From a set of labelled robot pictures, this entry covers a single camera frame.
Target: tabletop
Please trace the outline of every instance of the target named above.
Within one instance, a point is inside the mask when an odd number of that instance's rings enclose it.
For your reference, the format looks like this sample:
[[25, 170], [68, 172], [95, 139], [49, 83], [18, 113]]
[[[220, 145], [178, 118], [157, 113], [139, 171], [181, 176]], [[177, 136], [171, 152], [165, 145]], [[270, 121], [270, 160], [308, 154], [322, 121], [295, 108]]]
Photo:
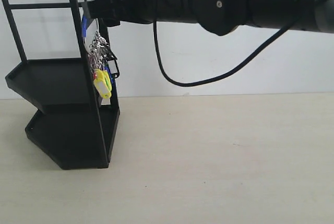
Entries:
[[334, 94], [121, 98], [109, 169], [63, 171], [0, 101], [0, 223], [333, 223]]

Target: white wall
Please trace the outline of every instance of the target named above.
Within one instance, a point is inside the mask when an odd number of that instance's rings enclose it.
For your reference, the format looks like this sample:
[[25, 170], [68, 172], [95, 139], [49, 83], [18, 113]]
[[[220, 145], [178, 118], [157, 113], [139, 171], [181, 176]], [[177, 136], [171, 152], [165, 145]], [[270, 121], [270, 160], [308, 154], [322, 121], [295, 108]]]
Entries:
[[[24, 2], [67, 0], [10, 0]], [[14, 11], [28, 58], [79, 57], [69, 9]], [[275, 30], [239, 27], [216, 37], [198, 25], [159, 24], [166, 71], [189, 82], [220, 75], [242, 61]], [[289, 32], [248, 67], [216, 84], [179, 88], [160, 74], [152, 26], [123, 23], [110, 29], [112, 47], [120, 60], [121, 96], [220, 95], [334, 91], [334, 35]], [[19, 56], [0, 6], [0, 98], [16, 98], [4, 77]]]

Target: screw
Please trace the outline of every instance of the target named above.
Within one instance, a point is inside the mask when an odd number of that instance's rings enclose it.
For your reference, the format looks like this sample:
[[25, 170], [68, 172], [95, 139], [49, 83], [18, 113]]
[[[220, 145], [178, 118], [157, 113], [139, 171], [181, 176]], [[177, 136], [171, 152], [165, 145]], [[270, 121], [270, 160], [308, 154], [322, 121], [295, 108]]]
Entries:
[[223, 7], [223, 3], [222, 3], [222, 1], [217, 1], [217, 7], [218, 7], [218, 8], [222, 8], [222, 7]]

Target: black metal rack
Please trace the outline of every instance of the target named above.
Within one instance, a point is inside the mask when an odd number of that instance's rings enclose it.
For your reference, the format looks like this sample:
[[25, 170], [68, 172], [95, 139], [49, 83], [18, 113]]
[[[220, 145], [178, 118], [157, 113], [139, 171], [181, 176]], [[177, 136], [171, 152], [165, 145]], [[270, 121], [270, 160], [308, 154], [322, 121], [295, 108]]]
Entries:
[[[80, 3], [2, 2], [21, 58], [6, 76], [7, 85], [38, 108], [26, 127], [28, 138], [62, 169], [107, 168], [120, 115], [116, 83], [110, 105], [101, 105], [82, 39]], [[81, 57], [27, 59], [12, 10], [50, 8], [71, 9]], [[108, 28], [102, 22], [99, 27], [109, 42]]]

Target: black cable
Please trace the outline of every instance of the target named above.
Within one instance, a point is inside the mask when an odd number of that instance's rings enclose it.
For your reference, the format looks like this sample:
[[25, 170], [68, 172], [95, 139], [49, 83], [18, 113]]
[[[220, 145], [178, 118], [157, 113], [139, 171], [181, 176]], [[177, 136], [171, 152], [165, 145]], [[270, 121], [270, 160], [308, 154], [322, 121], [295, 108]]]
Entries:
[[286, 33], [289, 29], [291, 29], [305, 14], [311, 12], [315, 7], [325, 3], [328, 0], [317, 0], [310, 8], [303, 11], [300, 15], [298, 15], [294, 20], [292, 20], [290, 23], [288, 23], [286, 26], [282, 27], [278, 32], [276, 32], [273, 36], [271, 36], [268, 40], [266, 40], [262, 45], [260, 45], [247, 59], [245, 59], [243, 62], [241, 62], [237, 67], [230, 70], [229, 72], [202, 81], [198, 82], [192, 82], [192, 83], [181, 83], [174, 81], [172, 78], [168, 76], [168, 74], [165, 72], [163, 68], [163, 64], [161, 61], [161, 55], [159, 50], [159, 41], [158, 41], [158, 32], [157, 32], [157, 21], [158, 21], [158, 0], [154, 0], [154, 18], [153, 18], [153, 33], [154, 33], [154, 43], [156, 46], [156, 53], [158, 58], [158, 63], [160, 67], [160, 71], [163, 75], [163, 77], [169, 81], [170, 83], [179, 86], [179, 87], [197, 87], [201, 85], [206, 85], [209, 83], [217, 82], [223, 79], [226, 79], [237, 72], [239, 72], [242, 68], [244, 68], [247, 64], [249, 64], [257, 55], [259, 55], [265, 48], [267, 48], [270, 44], [272, 44], [275, 40], [277, 40], [279, 37], [281, 37], [284, 33]]

